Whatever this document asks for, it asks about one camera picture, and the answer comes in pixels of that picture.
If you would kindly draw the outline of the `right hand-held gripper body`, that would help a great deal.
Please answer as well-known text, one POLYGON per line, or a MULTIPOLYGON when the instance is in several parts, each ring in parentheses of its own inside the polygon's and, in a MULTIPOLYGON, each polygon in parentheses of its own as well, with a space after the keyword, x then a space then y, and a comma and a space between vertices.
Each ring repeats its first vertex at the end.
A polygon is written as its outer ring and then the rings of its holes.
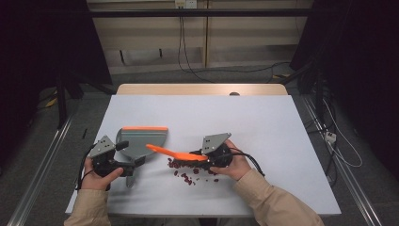
POLYGON ((225 168, 232 161, 232 153, 225 141, 231 136, 231 133, 223 133, 205 136, 200 149, 202 155, 208 157, 211 167, 225 168))

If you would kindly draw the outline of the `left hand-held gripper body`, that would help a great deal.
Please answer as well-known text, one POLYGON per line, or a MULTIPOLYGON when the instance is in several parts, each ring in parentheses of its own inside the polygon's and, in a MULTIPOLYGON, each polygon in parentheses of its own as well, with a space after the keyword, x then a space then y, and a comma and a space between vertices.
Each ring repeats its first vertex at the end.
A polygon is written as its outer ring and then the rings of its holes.
POLYGON ((117 168, 123 168, 121 177, 132 176, 135 165, 132 162, 119 162, 114 156, 116 153, 115 143, 108 137, 103 136, 89 151, 88 156, 92 159, 94 171, 105 177, 117 168))

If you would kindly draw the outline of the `red beans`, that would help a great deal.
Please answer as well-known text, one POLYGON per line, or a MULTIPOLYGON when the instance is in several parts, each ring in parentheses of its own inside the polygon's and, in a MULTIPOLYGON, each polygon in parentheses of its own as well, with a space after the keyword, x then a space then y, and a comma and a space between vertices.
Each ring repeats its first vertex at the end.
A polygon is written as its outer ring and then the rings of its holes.
POLYGON ((218 183, 220 181, 218 174, 209 169, 189 166, 170 157, 168 158, 168 167, 175 178, 180 179, 188 186, 196 186, 200 183, 218 183))

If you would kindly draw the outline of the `grey dustpan with orange lip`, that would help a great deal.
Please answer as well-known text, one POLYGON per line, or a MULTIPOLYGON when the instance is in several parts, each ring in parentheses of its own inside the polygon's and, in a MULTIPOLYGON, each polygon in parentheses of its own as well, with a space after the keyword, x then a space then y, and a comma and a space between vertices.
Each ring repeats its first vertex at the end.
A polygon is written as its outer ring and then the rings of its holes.
POLYGON ((145 156, 149 159, 154 152, 147 149, 147 144, 162 147, 167 139, 168 128, 166 126, 123 126, 116 135, 116 141, 128 141, 129 146, 120 152, 128 157, 132 163, 134 160, 145 156))

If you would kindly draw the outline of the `orange brush with grey bristles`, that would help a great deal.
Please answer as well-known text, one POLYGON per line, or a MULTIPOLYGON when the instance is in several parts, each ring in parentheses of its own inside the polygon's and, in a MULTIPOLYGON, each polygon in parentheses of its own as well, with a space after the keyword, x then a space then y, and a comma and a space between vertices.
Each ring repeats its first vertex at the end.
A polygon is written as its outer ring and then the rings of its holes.
POLYGON ((147 144, 146 148, 153 152, 173 157, 175 160, 178 161, 178 164, 181 166, 195 167, 197 164, 208 162, 208 157, 206 155, 193 153, 176 153, 166 148, 155 146, 152 144, 147 144))

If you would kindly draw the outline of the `person's right hand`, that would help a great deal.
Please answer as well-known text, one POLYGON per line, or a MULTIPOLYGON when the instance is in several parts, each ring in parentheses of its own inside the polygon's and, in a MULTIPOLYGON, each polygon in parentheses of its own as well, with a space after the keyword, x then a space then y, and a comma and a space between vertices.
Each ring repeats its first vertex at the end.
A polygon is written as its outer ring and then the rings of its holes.
POLYGON ((251 166, 242 155, 242 152, 229 139, 225 141, 225 144, 230 148, 231 152, 234 153, 231 163, 225 168, 210 167, 210 171, 217 174, 227 175, 233 180, 239 181, 251 170, 251 166))

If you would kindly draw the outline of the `person's left hand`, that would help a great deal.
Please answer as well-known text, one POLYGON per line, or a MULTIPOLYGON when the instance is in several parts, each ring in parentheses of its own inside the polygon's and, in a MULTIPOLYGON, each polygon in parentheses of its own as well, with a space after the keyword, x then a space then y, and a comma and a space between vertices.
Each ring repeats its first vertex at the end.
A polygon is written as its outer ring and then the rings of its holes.
POLYGON ((123 173, 123 168, 117 168, 105 177, 98 175, 92 165, 92 160, 87 157, 84 163, 84 178, 82 179, 82 189, 106 190, 106 188, 123 173))

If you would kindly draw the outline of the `wooden table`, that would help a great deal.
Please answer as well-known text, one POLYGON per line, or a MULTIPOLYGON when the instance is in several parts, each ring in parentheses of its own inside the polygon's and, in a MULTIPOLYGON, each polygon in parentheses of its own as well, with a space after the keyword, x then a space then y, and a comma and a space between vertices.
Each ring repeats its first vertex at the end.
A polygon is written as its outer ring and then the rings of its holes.
POLYGON ((118 95, 287 95, 281 84, 122 84, 118 95))

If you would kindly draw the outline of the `black metal stand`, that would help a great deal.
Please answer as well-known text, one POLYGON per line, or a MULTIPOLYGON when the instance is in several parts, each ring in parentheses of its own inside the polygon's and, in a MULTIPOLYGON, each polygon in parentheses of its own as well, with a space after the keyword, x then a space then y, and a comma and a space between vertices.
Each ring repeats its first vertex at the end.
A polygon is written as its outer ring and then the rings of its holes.
POLYGON ((71 72, 61 72, 56 77, 58 129, 63 127, 68 118, 66 92, 68 92, 73 99, 81 99, 84 96, 84 92, 80 88, 78 78, 71 72))

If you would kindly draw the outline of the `person's grey trousers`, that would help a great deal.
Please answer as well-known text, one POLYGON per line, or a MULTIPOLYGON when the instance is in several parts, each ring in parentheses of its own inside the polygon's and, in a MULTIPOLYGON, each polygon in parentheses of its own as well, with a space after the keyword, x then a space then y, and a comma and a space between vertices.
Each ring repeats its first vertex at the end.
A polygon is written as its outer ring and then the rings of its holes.
POLYGON ((254 218, 144 218, 144 226, 260 226, 254 218))

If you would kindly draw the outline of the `black metal bar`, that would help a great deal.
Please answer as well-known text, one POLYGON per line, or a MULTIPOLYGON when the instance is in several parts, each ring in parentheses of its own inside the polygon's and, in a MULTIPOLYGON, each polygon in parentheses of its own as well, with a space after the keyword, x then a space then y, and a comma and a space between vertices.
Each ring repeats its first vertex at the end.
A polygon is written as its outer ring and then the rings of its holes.
POLYGON ((277 9, 132 9, 132 10, 93 10, 95 18, 127 17, 299 17, 310 16, 315 11, 309 8, 277 9))

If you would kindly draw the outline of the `aluminium floor rail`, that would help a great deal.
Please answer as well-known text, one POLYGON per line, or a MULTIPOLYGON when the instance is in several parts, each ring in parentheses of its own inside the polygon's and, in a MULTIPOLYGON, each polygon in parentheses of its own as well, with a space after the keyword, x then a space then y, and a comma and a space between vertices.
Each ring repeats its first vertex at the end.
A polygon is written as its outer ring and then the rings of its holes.
POLYGON ((26 223, 27 217, 29 216, 31 209, 40 194, 41 188, 45 179, 47 178, 50 168, 55 161, 62 142, 69 132, 72 119, 73 116, 69 116, 62 126, 56 130, 56 134, 49 148, 47 149, 45 156, 41 160, 39 168, 36 170, 36 173, 29 183, 28 188, 17 204, 7 226, 24 226, 26 223))
POLYGON ((322 123, 316 116, 315 104, 312 102, 310 97, 303 97, 303 103, 306 106, 313 122, 318 130, 321 139, 327 145, 328 152, 331 159, 334 161, 337 171, 341 174, 343 181, 345 182, 351 196, 353 197, 357 207, 359 208, 363 218, 368 226, 383 226, 375 208, 373 207, 370 199, 367 197, 357 178, 355 177, 352 169, 359 168, 363 161, 360 155, 359 164, 352 164, 346 161, 336 144, 332 144, 326 140, 326 134, 329 132, 327 126, 322 123))

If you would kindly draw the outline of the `beige wall cabinet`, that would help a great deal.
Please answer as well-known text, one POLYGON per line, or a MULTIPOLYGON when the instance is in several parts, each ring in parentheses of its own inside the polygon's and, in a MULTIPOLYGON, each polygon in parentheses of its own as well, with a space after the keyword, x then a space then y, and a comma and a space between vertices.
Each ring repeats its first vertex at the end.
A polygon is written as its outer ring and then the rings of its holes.
MULTIPOLYGON (((205 9, 309 9, 315 0, 197 0, 205 9)), ((212 64, 218 48, 287 47, 299 43, 307 19, 296 17, 144 17, 95 18, 105 51, 154 50, 184 45, 201 50, 201 63, 212 64)))

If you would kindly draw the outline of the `white wall socket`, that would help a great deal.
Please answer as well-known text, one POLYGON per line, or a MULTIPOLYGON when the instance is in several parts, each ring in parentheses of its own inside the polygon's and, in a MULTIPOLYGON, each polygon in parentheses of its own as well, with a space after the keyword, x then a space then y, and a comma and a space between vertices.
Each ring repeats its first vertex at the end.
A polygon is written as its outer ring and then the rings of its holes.
POLYGON ((197 8, 197 0, 174 0, 175 8, 197 8))

